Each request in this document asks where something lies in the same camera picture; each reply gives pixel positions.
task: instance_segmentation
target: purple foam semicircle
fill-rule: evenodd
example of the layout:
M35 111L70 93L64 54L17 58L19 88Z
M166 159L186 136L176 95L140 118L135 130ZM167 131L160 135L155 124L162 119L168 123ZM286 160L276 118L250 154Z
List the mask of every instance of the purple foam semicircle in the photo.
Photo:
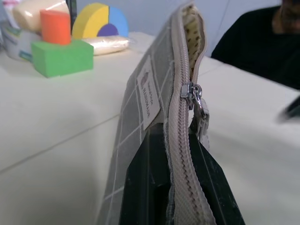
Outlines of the purple foam semicircle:
M98 32L97 37L119 35L117 28L108 23L104 25Z

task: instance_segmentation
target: orange foam cylinder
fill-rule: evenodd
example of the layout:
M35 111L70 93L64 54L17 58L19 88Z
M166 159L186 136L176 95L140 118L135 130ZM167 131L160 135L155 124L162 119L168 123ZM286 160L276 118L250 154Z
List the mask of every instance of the orange foam cylinder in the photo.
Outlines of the orange foam cylinder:
M60 45L71 43L70 14L42 9L40 16L43 41Z

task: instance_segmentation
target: zipper pull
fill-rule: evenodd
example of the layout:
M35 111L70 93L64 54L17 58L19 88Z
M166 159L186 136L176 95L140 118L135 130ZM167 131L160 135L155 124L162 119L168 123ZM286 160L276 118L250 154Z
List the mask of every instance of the zipper pull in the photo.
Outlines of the zipper pull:
M194 106L200 111L203 119L206 118L206 114L202 105L202 88L199 84L189 82L181 87L180 97L187 101L188 109L193 110Z

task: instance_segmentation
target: gray fabric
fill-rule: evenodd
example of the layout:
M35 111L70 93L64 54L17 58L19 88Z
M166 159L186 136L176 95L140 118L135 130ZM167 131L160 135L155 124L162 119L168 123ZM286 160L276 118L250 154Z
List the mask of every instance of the gray fabric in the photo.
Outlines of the gray fabric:
M174 78L174 56L170 20L165 24L127 83L105 196L97 221L98 225L118 224L121 209L121 201L118 200L118 196L123 193L127 168L147 132L147 130L143 130L143 113L136 78L149 55L152 59L154 81L161 106L158 116L151 123L150 127L158 122L164 122L164 130L166 130L168 128L167 118ZM165 136L165 143L168 151L167 136ZM169 167L172 171L171 162L169 162ZM169 194L169 202L171 204L169 204L167 210L167 215L169 216L173 214L174 210L173 196L174 189L171 188Z

